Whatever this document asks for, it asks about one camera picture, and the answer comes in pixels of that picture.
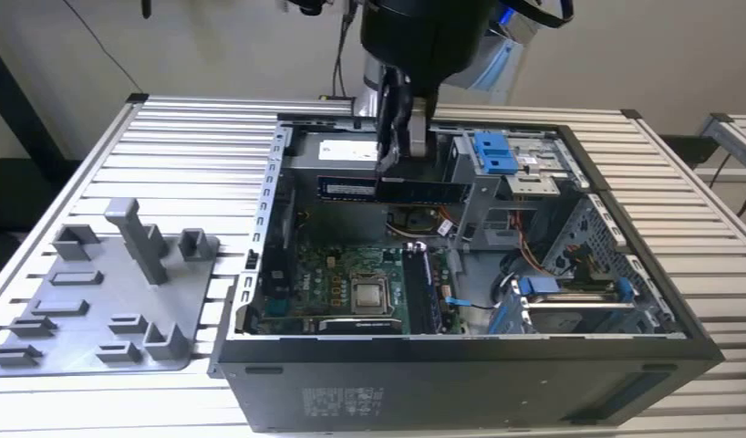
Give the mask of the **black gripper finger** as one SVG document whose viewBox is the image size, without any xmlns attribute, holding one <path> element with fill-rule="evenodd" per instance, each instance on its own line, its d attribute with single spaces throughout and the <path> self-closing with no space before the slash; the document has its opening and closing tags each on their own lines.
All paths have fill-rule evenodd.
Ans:
<svg viewBox="0 0 746 438">
<path fill-rule="evenodd" d="M 413 95 L 407 75 L 397 67 L 382 67 L 379 86 L 377 174 L 383 176 L 410 155 Z"/>
</svg>

